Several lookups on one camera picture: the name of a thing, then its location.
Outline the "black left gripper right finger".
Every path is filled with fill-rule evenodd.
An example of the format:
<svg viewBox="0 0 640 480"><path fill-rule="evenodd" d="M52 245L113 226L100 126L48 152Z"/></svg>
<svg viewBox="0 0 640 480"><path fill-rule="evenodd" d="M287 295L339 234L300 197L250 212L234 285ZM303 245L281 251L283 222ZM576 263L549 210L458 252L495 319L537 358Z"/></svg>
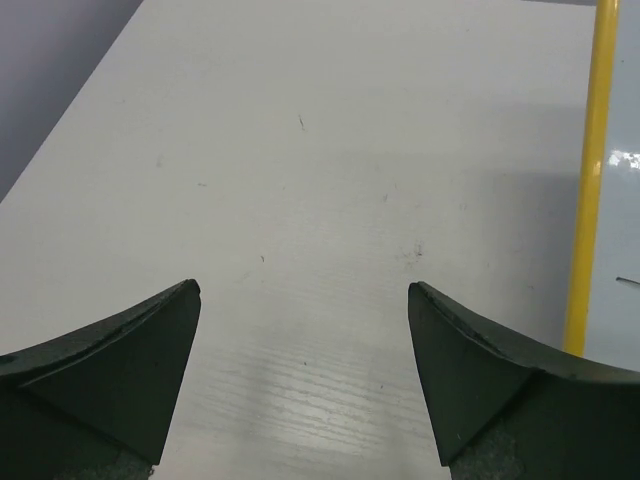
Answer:
<svg viewBox="0 0 640 480"><path fill-rule="evenodd" d="M415 282L408 321L455 479L635 479L639 375L540 343Z"/></svg>

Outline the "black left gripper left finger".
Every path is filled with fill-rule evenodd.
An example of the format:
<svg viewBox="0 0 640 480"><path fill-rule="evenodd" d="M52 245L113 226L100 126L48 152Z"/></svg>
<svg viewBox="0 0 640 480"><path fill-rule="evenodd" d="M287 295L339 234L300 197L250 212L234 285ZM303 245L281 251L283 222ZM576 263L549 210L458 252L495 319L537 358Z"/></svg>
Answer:
<svg viewBox="0 0 640 480"><path fill-rule="evenodd" d="M200 287L187 279L108 318L2 355L2 478L150 478L200 311Z"/></svg>

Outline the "yellow framed whiteboard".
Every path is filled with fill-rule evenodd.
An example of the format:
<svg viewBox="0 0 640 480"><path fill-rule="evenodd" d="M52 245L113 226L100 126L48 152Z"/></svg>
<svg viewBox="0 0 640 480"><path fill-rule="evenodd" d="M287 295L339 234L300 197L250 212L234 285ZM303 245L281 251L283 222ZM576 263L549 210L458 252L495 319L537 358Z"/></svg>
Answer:
<svg viewBox="0 0 640 480"><path fill-rule="evenodd" d="M596 4L567 352L639 368L639 4Z"/></svg>

